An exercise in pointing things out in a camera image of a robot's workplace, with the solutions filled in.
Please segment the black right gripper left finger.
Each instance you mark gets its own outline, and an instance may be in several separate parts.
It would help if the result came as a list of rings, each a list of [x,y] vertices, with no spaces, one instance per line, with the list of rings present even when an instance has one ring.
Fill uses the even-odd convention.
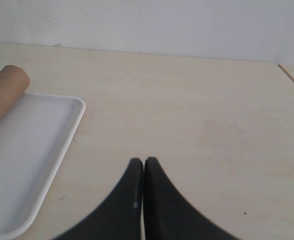
[[[122,177],[87,217],[57,240],[140,240],[143,164],[132,158]]]

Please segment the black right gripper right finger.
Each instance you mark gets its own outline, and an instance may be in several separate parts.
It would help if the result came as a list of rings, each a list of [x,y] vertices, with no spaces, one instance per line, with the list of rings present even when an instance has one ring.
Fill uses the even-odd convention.
[[[147,240],[235,240],[195,209],[171,182],[159,161],[144,167],[143,216]]]

